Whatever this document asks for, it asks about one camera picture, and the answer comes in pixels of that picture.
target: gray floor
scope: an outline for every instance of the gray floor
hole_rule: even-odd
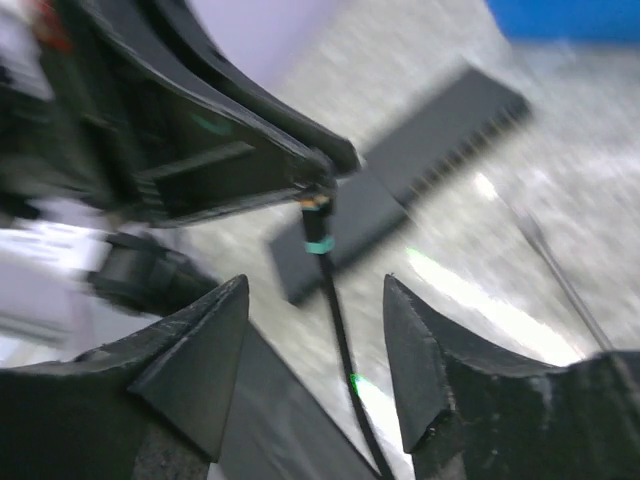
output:
[[[390,272],[513,350],[556,364],[595,351],[494,193],[537,213],[615,345],[640,344],[638,53],[512,49],[480,0],[354,0],[275,93],[364,152],[464,59],[524,92],[534,118],[425,196],[411,225],[341,276],[360,373],[387,395],[381,296]],[[249,275],[252,318],[362,448],[325,304],[316,295],[302,309],[288,305],[270,263],[266,242],[294,211],[289,205],[204,224],[192,236],[223,276]],[[375,421],[399,477],[411,478],[392,414],[386,424],[381,415]]]

